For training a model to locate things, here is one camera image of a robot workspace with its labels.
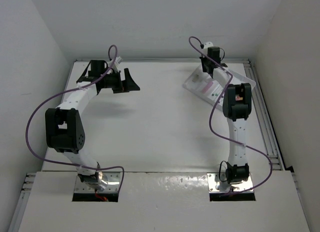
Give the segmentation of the pink highlighter stick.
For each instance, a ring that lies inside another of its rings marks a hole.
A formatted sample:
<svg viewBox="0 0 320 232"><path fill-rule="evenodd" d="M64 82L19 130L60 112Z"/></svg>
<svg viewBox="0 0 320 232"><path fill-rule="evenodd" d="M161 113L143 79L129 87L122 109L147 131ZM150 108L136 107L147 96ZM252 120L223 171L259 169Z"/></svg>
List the pink highlighter stick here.
<svg viewBox="0 0 320 232"><path fill-rule="evenodd" d="M213 85L213 82L212 81L209 81L206 85L205 85L205 87L202 89L202 94L205 94L211 87L212 87L212 85Z"/></svg>

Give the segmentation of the pink capped clear tube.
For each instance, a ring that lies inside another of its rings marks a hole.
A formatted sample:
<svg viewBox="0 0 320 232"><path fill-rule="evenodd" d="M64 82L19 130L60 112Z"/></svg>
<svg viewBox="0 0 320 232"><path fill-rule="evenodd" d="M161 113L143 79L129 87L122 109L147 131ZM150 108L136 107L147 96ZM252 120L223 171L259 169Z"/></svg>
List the pink capped clear tube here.
<svg viewBox="0 0 320 232"><path fill-rule="evenodd" d="M240 96L238 95L235 99L236 99L236 101L241 101L241 100L243 100L243 97L240 97Z"/></svg>

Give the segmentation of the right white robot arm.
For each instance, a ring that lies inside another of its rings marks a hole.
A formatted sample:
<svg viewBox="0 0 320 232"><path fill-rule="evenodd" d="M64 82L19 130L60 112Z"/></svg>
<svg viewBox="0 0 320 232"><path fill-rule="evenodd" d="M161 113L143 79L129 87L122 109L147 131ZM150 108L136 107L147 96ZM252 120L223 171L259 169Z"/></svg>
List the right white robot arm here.
<svg viewBox="0 0 320 232"><path fill-rule="evenodd" d="M229 127L229 156L225 179L228 184L247 181L250 175L246 158L246 123L252 111L252 87L249 83L232 84L233 75L221 65L220 48L202 46L206 55L201 56L202 71L208 73L222 87L222 112Z"/></svg>

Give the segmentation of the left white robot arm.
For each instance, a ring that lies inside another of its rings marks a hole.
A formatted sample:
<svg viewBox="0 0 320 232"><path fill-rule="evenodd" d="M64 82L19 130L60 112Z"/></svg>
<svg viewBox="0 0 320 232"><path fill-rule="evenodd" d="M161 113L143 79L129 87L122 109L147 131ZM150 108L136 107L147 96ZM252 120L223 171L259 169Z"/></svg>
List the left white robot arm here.
<svg viewBox="0 0 320 232"><path fill-rule="evenodd" d="M121 71L118 69L121 61L119 56L109 62L91 60L76 81L76 90L58 107L49 108L45 112L48 147L62 153L75 164L80 181L97 191L107 187L108 179L100 171L99 163L83 149L86 136L81 114L102 89L110 88L113 93L140 90L128 68L124 69L124 79L121 79Z"/></svg>

